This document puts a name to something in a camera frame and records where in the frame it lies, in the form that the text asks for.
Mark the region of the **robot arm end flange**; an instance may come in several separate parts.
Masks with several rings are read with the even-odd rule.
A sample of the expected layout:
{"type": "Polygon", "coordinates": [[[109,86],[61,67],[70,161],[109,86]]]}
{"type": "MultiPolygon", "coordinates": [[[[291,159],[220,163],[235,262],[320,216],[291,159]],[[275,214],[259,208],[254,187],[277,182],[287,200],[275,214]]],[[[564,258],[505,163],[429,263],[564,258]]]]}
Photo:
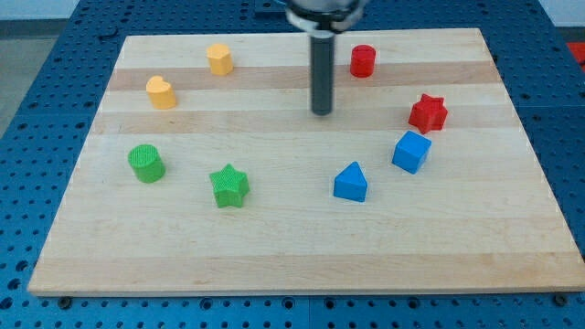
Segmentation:
{"type": "Polygon", "coordinates": [[[289,0],[287,20],[312,37],[328,38],[354,26],[363,16],[368,0],[289,0]]]}

